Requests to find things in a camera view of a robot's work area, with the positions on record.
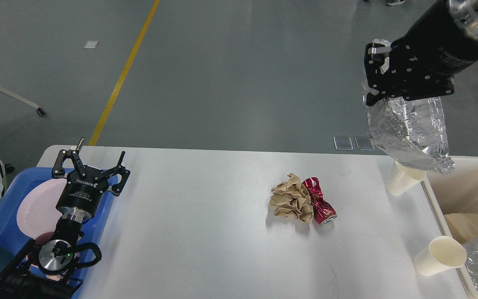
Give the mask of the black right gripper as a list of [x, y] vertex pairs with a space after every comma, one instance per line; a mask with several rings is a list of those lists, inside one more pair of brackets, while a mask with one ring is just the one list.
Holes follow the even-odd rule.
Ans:
[[[390, 47], [365, 47], [365, 104], [407, 101], [454, 93], [453, 75], [478, 61], [478, 0], [437, 0]], [[407, 82], [402, 87], [399, 83]]]

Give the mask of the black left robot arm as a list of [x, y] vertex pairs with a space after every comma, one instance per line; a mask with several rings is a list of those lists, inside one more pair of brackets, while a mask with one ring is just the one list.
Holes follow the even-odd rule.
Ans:
[[59, 151], [51, 171], [63, 184], [52, 204], [57, 223], [48, 240], [27, 240], [0, 272], [0, 299], [70, 299], [83, 284], [81, 274], [101, 260], [97, 242], [112, 206], [108, 196], [121, 194], [130, 171], [125, 151], [109, 169], [83, 164], [83, 142]]

